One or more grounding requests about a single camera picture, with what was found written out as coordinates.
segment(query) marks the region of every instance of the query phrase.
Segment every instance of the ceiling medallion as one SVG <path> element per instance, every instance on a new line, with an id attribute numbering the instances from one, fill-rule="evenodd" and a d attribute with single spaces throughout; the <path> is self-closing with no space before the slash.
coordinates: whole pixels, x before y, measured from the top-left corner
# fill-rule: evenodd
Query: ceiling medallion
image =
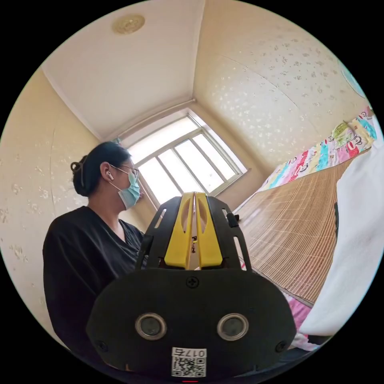
<path id="1" fill-rule="evenodd" d="M 145 23 L 141 15 L 126 15 L 118 18 L 112 25 L 112 29 L 119 35 L 128 35 L 139 30 Z"/>

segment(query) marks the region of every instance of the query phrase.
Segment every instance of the black top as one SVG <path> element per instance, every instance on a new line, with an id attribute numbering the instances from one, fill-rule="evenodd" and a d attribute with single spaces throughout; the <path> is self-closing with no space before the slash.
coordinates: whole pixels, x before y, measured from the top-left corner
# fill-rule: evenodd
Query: black top
<path id="1" fill-rule="evenodd" d="M 143 233 L 122 220 L 125 242 L 92 209 L 57 217 L 44 246 L 44 291 L 53 329 L 92 365 L 105 366 L 85 331 L 93 304 L 115 279 L 134 270 Z"/>

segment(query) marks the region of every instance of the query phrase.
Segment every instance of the yellow bracket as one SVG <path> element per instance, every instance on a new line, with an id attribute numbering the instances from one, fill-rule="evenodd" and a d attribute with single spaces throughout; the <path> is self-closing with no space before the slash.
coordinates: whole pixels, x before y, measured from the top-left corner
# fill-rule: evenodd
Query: yellow bracket
<path id="1" fill-rule="evenodd" d="M 182 196 L 179 212 L 169 241 L 165 264 L 167 266 L 188 269 L 192 246 L 193 193 Z"/>
<path id="2" fill-rule="evenodd" d="M 206 194 L 196 193 L 195 202 L 200 269 L 220 266 L 223 258 L 217 241 Z"/>

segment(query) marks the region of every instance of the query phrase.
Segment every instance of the qr code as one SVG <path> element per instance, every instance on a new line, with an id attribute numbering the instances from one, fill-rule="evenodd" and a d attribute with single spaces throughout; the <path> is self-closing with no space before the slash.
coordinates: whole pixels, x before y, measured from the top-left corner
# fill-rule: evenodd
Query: qr code
<path id="1" fill-rule="evenodd" d="M 172 349 L 172 376 L 176 377 L 205 377 L 205 349 Z"/>

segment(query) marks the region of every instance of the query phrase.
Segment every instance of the woven mat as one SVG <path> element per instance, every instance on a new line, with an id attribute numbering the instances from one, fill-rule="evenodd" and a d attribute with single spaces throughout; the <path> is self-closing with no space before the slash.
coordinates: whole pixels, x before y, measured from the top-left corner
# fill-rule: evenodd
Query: woven mat
<path id="1" fill-rule="evenodd" d="M 237 214 L 252 268 L 312 306 L 336 245 L 336 182 L 350 162 L 256 193 Z"/>

